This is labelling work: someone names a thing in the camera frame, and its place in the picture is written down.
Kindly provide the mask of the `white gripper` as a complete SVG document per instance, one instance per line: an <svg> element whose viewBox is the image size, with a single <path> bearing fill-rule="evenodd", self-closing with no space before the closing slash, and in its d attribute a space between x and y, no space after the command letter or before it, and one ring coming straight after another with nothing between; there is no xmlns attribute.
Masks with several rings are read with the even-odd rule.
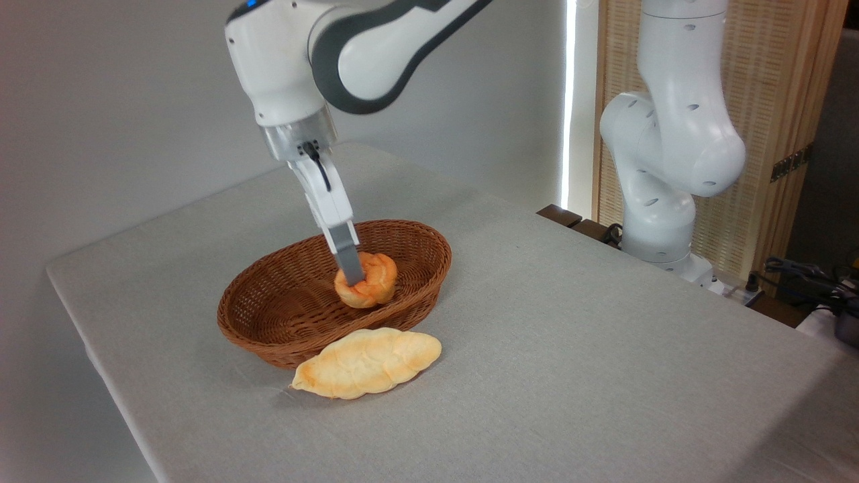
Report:
<svg viewBox="0 0 859 483"><path fill-rule="evenodd" d="M357 252L360 242L352 222L352 205L334 166L331 150L322 150L319 162L304 156L289 161L288 165L304 189L314 219L320 223L320 229L346 278L347 286L365 281L365 272Z"/></svg>

